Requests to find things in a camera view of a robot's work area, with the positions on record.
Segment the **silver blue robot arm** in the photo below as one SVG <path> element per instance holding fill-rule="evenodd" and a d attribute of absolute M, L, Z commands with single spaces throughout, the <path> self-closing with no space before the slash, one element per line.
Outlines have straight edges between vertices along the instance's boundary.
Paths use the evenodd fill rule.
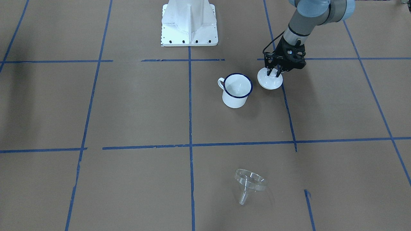
<path fill-rule="evenodd" d="M 263 49 L 267 75 L 276 69 L 275 77 L 293 69 L 301 70 L 305 67 L 305 47 L 307 38 L 317 25 L 331 22 L 340 22 L 348 19 L 355 11 L 354 0 L 290 0 L 296 10 L 285 31 L 274 38 L 269 45 L 278 38 L 279 43 L 273 52 Z"/>

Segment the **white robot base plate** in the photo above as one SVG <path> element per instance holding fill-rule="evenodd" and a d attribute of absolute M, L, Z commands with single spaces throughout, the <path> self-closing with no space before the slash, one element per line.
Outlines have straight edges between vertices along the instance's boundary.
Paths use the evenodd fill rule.
<path fill-rule="evenodd" d="M 161 46 L 218 44 L 216 9 L 208 0 L 170 0 L 162 6 Z"/>

